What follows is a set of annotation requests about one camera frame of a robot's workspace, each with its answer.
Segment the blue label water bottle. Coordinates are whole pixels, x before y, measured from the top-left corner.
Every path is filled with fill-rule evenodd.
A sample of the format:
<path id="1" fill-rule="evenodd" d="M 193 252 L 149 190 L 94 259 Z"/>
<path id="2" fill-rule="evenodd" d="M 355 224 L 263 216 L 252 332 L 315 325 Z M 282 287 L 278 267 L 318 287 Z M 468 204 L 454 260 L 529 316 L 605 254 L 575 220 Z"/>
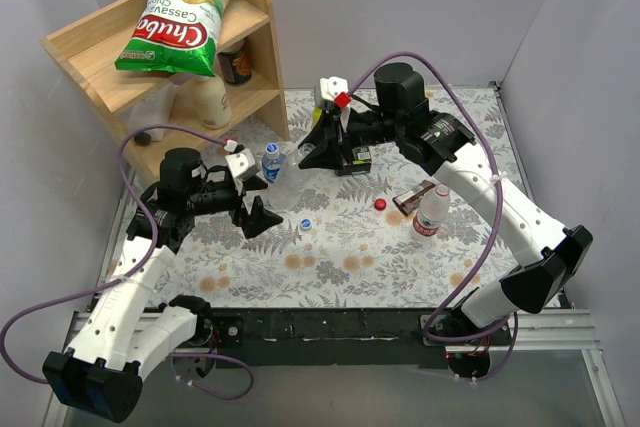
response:
<path id="1" fill-rule="evenodd" d="M 276 143 L 269 143 L 265 147 L 261 165 L 263 176 L 267 183 L 273 184 L 286 159 L 286 154 Z"/>

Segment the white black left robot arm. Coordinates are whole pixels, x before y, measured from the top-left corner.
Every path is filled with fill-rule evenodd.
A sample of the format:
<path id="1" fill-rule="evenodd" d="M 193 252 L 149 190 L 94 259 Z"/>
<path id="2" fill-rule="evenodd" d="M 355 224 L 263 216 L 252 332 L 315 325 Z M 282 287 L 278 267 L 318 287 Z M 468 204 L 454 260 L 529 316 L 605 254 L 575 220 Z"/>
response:
<path id="1" fill-rule="evenodd" d="M 196 217 L 229 213 L 246 238 L 282 223 L 260 197 L 248 206 L 247 192 L 266 188 L 252 152 L 233 146 L 221 165 L 206 168 L 199 151 L 169 150 L 157 182 L 138 200 L 113 275 L 79 333 L 62 353 L 51 352 L 42 371 L 58 401 L 120 423 L 134 410 L 143 382 L 179 345 L 205 345 L 211 320 L 206 302 L 169 306 L 142 332 L 141 314 L 161 275 L 173 264 Z"/>

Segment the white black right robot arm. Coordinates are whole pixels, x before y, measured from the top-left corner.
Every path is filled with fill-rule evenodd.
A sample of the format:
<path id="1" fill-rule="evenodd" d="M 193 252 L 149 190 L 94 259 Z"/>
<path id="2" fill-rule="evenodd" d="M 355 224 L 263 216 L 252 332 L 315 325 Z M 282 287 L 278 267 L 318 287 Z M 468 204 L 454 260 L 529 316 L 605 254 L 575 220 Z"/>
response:
<path id="1" fill-rule="evenodd" d="M 492 238 L 506 244 L 516 267 L 467 294 L 427 335 L 471 345 L 514 312 L 540 312 L 578 271 L 592 245 L 591 232 L 550 217 L 504 177 L 470 122 L 430 108 L 424 80 L 409 64 L 377 68 L 374 82 L 377 105 L 356 112 L 346 80 L 320 80 L 321 114 L 305 139 L 314 148 L 301 168 L 337 170 L 356 147 L 394 143 L 407 160 L 464 199 L 491 226 Z"/>

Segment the clear plastic bottle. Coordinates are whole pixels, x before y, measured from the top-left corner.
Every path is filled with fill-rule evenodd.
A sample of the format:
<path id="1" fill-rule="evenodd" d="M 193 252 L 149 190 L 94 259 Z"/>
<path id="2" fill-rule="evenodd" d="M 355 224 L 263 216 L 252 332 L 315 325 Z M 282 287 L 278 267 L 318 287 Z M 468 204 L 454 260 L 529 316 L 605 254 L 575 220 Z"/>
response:
<path id="1" fill-rule="evenodd" d="M 311 178 L 311 171 L 302 170 L 300 163 L 313 148 L 312 144 L 305 143 L 287 154 L 273 185 L 269 188 L 269 205 L 275 211 L 290 209 L 303 193 Z"/>

